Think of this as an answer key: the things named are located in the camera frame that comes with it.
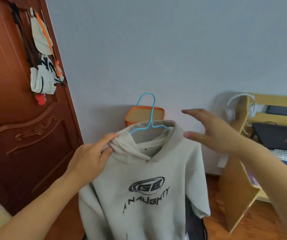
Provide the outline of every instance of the person's left hand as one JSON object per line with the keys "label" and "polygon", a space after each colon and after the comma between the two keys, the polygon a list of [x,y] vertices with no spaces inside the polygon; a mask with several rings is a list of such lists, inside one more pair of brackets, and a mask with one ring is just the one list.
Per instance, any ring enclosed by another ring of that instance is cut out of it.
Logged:
{"label": "person's left hand", "polygon": [[111,147],[101,152],[102,149],[110,140],[117,136],[118,134],[116,133],[109,133],[95,144],[81,145],[69,162],[65,175],[76,179],[78,184],[80,183],[80,188],[92,182],[101,174],[113,152]]}

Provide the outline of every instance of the forearm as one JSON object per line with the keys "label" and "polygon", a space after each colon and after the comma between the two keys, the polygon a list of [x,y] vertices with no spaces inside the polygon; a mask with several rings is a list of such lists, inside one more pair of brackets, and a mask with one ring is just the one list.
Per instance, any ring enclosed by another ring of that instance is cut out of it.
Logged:
{"label": "forearm", "polygon": [[70,176],[57,179],[49,189],[31,202],[0,230],[0,239],[44,239],[65,205],[77,193]]}
{"label": "forearm", "polygon": [[242,144],[238,155],[241,162],[259,182],[287,227],[287,165],[254,141],[245,138]]}

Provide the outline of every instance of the hand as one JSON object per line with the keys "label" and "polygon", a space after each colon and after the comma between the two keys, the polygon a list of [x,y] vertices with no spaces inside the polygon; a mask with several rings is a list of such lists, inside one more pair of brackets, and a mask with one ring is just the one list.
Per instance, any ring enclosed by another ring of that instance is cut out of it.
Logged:
{"label": "hand", "polygon": [[77,148],[75,154],[69,162],[68,169],[64,175],[72,176],[77,180],[77,185],[82,188],[92,182],[101,174],[106,166],[113,149],[108,147],[103,152],[107,143],[118,134],[110,133],[105,135],[95,144],[84,144]]}
{"label": "hand", "polygon": [[205,127],[205,134],[187,131],[185,138],[200,142],[218,152],[236,154],[241,150],[245,137],[240,135],[223,119],[205,109],[185,109],[182,113],[191,115]]}

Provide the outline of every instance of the brown wooden door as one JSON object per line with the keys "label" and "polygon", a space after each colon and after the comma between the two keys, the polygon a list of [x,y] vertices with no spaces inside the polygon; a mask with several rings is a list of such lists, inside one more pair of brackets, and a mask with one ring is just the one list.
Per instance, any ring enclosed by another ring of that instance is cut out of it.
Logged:
{"label": "brown wooden door", "polygon": [[[11,1],[41,12],[39,0]],[[21,18],[30,31],[23,11]],[[67,88],[58,84],[54,95],[46,95],[45,105],[37,104],[20,33],[10,8],[0,1],[0,203],[10,214],[60,177],[79,146],[68,98]]]}

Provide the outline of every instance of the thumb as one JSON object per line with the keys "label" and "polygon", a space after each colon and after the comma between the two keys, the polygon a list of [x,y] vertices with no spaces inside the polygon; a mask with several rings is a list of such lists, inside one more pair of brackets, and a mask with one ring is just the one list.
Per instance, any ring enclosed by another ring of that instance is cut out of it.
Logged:
{"label": "thumb", "polygon": [[204,134],[200,134],[193,131],[186,131],[183,136],[189,140],[200,142],[201,144],[205,144],[207,141],[207,136]]}
{"label": "thumb", "polygon": [[108,147],[107,149],[105,149],[102,153],[101,153],[101,157],[99,159],[100,163],[103,163],[104,165],[107,163],[108,158],[110,157],[110,155],[113,153],[113,149],[112,147]]}

